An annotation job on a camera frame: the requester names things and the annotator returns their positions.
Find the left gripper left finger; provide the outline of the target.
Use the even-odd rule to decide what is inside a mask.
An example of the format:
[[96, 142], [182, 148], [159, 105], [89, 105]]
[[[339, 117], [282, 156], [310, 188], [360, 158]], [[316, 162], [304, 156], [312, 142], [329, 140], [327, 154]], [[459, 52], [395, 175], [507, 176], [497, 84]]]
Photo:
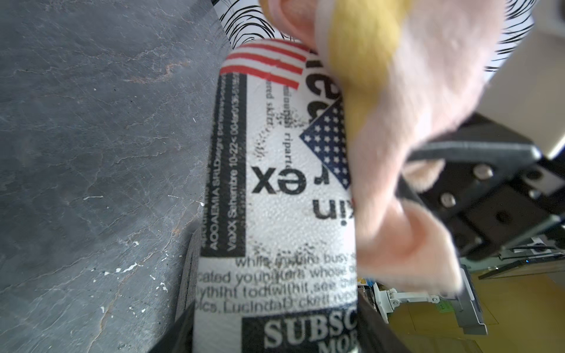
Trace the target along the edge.
[[195, 302], [192, 302], [172, 328], [149, 350], [149, 353], [191, 353], [193, 351], [194, 308]]

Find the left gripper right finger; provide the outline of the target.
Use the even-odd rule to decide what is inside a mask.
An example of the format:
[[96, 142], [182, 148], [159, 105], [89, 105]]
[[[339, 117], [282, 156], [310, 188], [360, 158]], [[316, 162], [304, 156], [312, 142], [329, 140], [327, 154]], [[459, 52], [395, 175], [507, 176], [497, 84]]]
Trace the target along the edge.
[[358, 345], [364, 353], [410, 353], [407, 346], [393, 333], [381, 315], [358, 291]]

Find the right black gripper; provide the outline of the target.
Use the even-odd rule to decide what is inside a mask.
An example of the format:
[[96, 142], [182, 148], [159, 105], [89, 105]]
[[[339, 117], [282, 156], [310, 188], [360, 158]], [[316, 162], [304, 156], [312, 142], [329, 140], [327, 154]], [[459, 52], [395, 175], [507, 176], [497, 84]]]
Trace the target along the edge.
[[416, 150], [411, 162], [444, 160], [428, 191], [399, 180], [450, 231], [458, 253], [482, 260], [538, 235], [564, 231], [564, 156], [543, 157], [528, 138], [480, 114]]

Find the grey oval eyeglass case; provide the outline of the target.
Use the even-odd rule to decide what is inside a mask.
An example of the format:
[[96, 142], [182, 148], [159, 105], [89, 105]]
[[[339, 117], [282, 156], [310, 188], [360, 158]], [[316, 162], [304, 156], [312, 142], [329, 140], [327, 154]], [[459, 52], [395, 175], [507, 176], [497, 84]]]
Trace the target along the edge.
[[180, 291], [177, 298], [175, 319], [178, 320], [195, 300], [197, 268], [202, 242], [202, 222], [193, 222], [188, 228], [188, 245], [182, 267]]

